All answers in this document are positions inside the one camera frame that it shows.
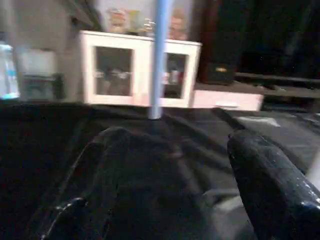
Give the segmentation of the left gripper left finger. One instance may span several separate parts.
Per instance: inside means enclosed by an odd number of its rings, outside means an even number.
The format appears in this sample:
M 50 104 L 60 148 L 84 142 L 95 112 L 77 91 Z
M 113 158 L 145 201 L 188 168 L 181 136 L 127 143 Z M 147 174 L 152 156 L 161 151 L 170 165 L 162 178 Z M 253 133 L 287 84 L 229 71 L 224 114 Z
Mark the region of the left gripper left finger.
M 46 193 L 26 228 L 27 240 L 103 240 L 118 195 L 129 132 L 96 135 Z

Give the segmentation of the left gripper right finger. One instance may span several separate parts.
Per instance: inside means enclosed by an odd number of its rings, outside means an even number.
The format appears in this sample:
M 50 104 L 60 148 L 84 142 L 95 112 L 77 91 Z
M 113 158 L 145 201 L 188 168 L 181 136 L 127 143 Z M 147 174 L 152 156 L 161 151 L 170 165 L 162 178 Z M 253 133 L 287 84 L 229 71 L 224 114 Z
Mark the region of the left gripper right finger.
M 259 240 L 320 238 L 320 192 L 276 144 L 242 129 L 229 136 L 227 153 Z

